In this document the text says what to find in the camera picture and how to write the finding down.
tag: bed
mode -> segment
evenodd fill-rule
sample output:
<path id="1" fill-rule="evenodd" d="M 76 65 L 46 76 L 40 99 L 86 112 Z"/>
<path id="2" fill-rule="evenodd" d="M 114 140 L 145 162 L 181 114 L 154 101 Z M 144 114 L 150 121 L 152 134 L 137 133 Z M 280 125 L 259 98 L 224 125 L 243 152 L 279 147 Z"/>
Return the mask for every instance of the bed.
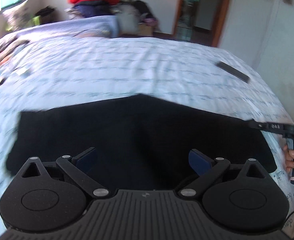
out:
<path id="1" fill-rule="evenodd" d="M 0 197 L 11 181 L 4 163 L 15 142 L 22 110 L 52 109 L 143 93 L 244 120 L 292 123 L 261 77 L 228 51 L 157 38 L 74 37 L 96 23 L 107 23 L 112 37 L 116 37 L 113 16 L 17 32 L 31 42 L 18 48 L 0 68 L 0 76 L 7 77 L 0 86 Z M 250 83 L 217 68 L 218 61 L 248 75 Z M 274 134 L 263 135 L 278 167 L 270 175 L 287 196 L 291 212 L 294 185 L 288 182 L 283 167 L 284 141 Z M 0 234 L 4 230 L 0 218 Z M 283 230 L 294 236 L 294 215 Z"/>

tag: triangular cutout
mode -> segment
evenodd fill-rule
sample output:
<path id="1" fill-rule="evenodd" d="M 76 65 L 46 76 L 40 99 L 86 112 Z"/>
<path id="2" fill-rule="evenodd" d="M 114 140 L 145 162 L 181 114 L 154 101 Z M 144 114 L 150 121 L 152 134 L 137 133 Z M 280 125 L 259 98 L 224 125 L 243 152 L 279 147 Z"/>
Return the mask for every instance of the triangular cutout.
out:
<path id="1" fill-rule="evenodd" d="M 256 165 L 252 164 L 247 172 L 247 177 L 264 179 L 265 176 L 260 172 Z"/>
<path id="2" fill-rule="evenodd" d="M 30 177 L 37 177 L 40 176 L 41 173 L 39 172 L 36 163 L 31 163 L 24 174 L 22 175 L 23 178 L 30 178 Z"/>

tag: brown wooden door frame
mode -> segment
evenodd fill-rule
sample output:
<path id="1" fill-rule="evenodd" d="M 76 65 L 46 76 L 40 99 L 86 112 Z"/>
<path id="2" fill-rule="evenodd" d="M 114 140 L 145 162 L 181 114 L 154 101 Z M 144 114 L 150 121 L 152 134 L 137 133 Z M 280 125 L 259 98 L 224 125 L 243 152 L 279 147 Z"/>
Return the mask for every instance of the brown wooden door frame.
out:
<path id="1" fill-rule="evenodd" d="M 175 24 L 173 26 L 172 36 L 176 36 L 177 31 L 177 23 L 181 12 L 181 5 L 183 0 L 178 0 L 176 6 L 176 18 Z M 212 47 L 217 47 L 219 45 L 220 37 L 222 34 L 222 30 L 226 21 L 228 8 L 229 8 L 230 0 L 221 0 L 220 6 L 218 7 L 217 14 L 213 23 L 213 41 Z"/>

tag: human hand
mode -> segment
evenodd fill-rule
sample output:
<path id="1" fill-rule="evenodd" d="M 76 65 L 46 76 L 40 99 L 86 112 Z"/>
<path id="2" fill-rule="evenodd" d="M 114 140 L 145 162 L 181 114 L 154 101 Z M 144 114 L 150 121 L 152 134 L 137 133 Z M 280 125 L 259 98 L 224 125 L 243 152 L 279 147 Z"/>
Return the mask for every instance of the human hand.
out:
<path id="1" fill-rule="evenodd" d="M 294 167 L 294 150 L 288 150 L 287 145 L 282 150 L 285 153 L 286 172 L 289 173 Z"/>

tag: doorway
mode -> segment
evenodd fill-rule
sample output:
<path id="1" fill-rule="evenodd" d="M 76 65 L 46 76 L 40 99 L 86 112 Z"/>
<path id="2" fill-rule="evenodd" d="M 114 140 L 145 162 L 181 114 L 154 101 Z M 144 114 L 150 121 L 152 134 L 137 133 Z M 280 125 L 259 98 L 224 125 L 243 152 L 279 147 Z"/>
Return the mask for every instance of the doorway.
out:
<path id="1" fill-rule="evenodd" d="M 180 0 L 174 39 L 218 46 L 230 0 Z"/>

